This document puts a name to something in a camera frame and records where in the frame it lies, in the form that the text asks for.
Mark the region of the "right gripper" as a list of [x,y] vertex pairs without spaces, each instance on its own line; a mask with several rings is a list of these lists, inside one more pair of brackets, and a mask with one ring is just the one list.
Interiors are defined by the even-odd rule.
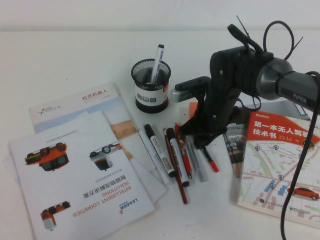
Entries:
[[180,126],[179,135],[183,140],[193,136],[193,144],[200,150],[227,131],[238,89],[227,77],[201,76],[180,83],[179,90],[188,90],[198,100],[193,117]]

